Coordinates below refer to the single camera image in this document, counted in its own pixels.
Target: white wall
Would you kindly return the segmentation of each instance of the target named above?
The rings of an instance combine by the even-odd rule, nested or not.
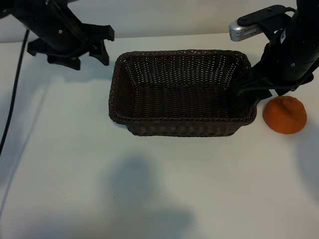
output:
[[[84,23],[110,24],[116,37],[135,37],[227,32],[233,20],[275,4],[296,7],[295,0],[79,0],[69,7]],[[0,42],[23,35],[12,16],[0,20]]]

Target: white tabletop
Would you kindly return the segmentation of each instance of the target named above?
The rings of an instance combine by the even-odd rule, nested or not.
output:
[[[25,54],[0,162],[1,238],[318,239],[318,74],[290,93],[309,117],[295,135],[266,126],[267,100],[230,137],[138,137],[108,116],[124,52],[229,49],[255,64],[266,43],[228,34],[116,39],[106,42],[110,66],[84,56],[81,71]],[[0,81],[13,82],[20,45],[0,44]],[[2,118],[11,87],[0,89]]]

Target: black cable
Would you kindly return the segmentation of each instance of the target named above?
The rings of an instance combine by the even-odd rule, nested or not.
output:
[[[2,153],[2,150],[3,150],[3,146],[4,146],[4,143],[5,143],[6,135],[7,135],[8,130],[9,130],[11,118],[12,118],[14,102],[15,102],[15,95],[16,95],[16,89],[18,87],[19,75],[20,75],[23,55],[24,55],[24,51],[25,51],[25,45],[26,45],[26,41],[28,40],[29,32],[30,32],[30,30],[27,30],[25,32],[23,43],[22,43],[22,47],[21,47],[20,57],[19,57],[19,61],[18,61],[18,67],[17,67],[16,73],[15,73],[15,79],[14,79],[14,85],[13,85],[13,90],[12,90],[12,97],[11,97],[9,114],[8,114],[8,118],[6,119],[6,124],[5,124],[5,128],[4,128],[4,131],[3,131],[3,134],[2,134],[1,144],[0,144],[0,158],[1,158],[1,153]]]

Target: black bracket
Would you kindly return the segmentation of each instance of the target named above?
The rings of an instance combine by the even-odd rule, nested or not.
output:
[[[240,26],[257,24],[270,40],[274,35],[274,31],[285,28],[290,22],[291,17],[285,14],[288,11],[295,12],[296,10],[281,5],[270,6],[238,18],[237,24]]]
[[[86,43],[71,52],[57,52],[40,38],[30,42],[27,51],[32,56],[35,56],[37,53],[46,54],[48,56],[48,63],[67,66],[74,70],[80,70],[81,62],[79,57],[89,52],[90,56],[95,57],[103,65],[108,66],[109,55],[105,50],[104,39],[114,41],[114,30],[109,25],[96,26],[83,24],[83,26],[84,33],[90,37]]]

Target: brown wicker basket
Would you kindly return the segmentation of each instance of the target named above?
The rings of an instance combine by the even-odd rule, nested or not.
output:
[[[238,51],[125,53],[114,68],[110,118],[140,136],[232,135],[256,117],[248,96],[229,90],[250,68]]]

